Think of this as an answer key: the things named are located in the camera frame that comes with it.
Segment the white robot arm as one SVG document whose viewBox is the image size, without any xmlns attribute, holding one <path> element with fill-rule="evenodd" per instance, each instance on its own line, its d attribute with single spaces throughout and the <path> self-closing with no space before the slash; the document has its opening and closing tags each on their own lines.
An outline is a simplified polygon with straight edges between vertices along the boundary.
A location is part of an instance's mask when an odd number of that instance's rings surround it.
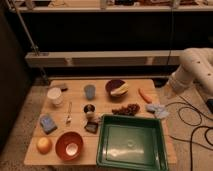
<svg viewBox="0 0 213 171">
<path fill-rule="evenodd" d="M 187 48 L 179 56 L 180 65 L 166 83 L 165 94 L 172 98 L 197 80 L 213 96 L 213 48 Z"/>
</svg>

